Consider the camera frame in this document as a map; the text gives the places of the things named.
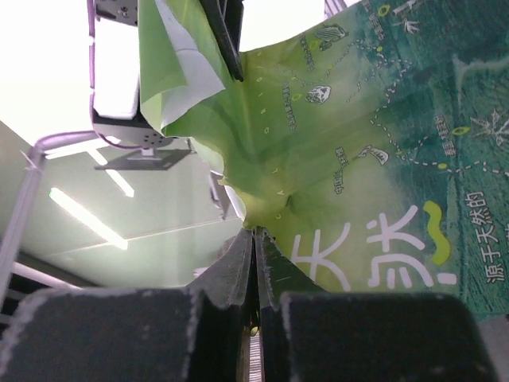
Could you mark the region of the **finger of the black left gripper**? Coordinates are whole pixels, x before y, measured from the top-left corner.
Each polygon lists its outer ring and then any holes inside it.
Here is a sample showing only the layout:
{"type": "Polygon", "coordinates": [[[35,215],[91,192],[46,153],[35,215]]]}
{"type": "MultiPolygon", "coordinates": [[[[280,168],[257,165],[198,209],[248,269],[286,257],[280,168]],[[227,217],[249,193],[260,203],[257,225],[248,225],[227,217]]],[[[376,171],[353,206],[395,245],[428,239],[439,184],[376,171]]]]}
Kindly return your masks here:
{"type": "Polygon", "coordinates": [[[200,0],[223,60],[235,80],[243,81],[239,54],[243,21],[242,0],[200,0]]]}

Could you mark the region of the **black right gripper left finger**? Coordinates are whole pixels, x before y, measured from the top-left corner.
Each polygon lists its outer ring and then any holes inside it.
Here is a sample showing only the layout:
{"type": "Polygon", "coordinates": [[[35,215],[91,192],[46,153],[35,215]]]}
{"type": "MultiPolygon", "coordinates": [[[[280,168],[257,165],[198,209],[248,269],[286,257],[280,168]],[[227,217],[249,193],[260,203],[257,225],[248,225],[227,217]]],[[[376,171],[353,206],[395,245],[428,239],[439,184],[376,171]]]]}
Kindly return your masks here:
{"type": "Polygon", "coordinates": [[[4,381],[246,381],[253,236],[187,286],[44,289],[1,340],[4,381]]]}

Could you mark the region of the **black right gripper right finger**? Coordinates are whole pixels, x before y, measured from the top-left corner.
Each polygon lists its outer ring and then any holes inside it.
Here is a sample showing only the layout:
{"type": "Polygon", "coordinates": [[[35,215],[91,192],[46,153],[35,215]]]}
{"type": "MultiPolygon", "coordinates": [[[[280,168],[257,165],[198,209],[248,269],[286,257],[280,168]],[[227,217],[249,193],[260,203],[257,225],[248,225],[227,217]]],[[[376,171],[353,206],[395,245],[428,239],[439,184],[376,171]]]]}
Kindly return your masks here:
{"type": "Polygon", "coordinates": [[[498,381],[479,326],[440,293],[331,293],[254,230],[265,381],[498,381]]]}

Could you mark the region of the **green litter bag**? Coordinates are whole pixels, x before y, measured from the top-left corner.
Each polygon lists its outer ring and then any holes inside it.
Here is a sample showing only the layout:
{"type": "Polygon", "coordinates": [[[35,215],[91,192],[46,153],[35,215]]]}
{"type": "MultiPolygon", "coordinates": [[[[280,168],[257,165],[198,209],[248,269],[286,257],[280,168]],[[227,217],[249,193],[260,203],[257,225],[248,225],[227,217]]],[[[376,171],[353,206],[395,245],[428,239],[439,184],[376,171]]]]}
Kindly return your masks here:
{"type": "Polygon", "coordinates": [[[508,4],[362,1],[240,56],[198,1],[138,4],[141,111],[329,291],[508,312],[508,4]]]}

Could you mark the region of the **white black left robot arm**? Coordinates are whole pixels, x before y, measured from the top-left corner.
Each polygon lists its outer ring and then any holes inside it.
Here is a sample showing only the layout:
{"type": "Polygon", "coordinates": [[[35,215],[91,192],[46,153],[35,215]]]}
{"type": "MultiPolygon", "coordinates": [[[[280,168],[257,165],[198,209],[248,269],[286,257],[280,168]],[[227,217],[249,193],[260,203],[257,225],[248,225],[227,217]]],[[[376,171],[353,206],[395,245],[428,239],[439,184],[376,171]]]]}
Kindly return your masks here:
{"type": "Polygon", "coordinates": [[[135,149],[242,142],[239,1],[90,1],[90,113],[135,149]]]}

